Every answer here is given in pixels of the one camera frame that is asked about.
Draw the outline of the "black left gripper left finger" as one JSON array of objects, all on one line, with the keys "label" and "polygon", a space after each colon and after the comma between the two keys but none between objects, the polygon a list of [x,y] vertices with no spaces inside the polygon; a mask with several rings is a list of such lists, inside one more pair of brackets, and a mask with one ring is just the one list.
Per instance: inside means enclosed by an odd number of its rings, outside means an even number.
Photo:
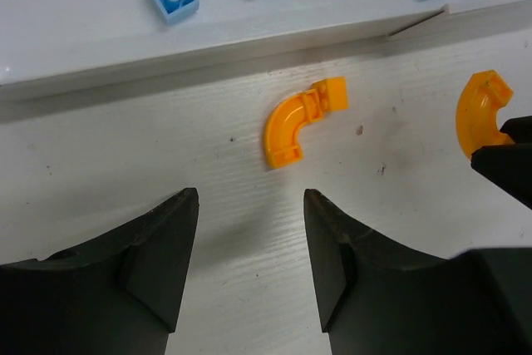
[{"label": "black left gripper left finger", "polygon": [[1,267],[4,354],[162,354],[176,330],[199,216],[187,188],[47,259]]}]

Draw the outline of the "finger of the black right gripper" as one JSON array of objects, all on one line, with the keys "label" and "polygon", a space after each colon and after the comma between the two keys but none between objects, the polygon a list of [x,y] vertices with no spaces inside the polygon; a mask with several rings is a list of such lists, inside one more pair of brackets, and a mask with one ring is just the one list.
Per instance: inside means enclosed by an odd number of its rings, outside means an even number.
[{"label": "finger of the black right gripper", "polygon": [[509,119],[502,132],[515,143],[481,147],[471,157],[471,168],[531,209],[531,116]]}]

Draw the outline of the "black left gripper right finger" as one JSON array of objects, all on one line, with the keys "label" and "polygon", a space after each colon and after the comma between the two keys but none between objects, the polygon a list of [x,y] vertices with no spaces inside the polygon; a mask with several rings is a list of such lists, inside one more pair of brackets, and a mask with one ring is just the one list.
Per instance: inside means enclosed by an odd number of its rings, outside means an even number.
[{"label": "black left gripper right finger", "polygon": [[528,354],[531,251],[411,249],[340,210],[303,199],[321,329],[335,354]]}]

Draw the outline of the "orange curved lego quarter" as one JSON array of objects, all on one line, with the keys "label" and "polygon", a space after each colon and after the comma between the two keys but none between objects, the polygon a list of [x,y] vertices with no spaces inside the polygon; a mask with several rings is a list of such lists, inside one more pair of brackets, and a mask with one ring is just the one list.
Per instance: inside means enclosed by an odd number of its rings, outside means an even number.
[{"label": "orange curved lego quarter", "polygon": [[456,108],[456,134],[469,160],[483,146],[515,143],[497,125],[498,111],[508,105],[513,95],[512,89],[495,70],[471,76]]}]

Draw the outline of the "orange curved lego elbow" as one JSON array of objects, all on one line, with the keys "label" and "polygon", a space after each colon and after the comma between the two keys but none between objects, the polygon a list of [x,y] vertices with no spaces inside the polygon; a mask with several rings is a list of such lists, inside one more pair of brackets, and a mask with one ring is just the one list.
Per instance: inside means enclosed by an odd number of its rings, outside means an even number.
[{"label": "orange curved lego elbow", "polygon": [[306,91],[281,101],[264,126],[263,149],[268,166],[278,169],[301,161],[300,130],[322,120],[327,113],[348,107],[347,83],[343,76],[316,81]]}]

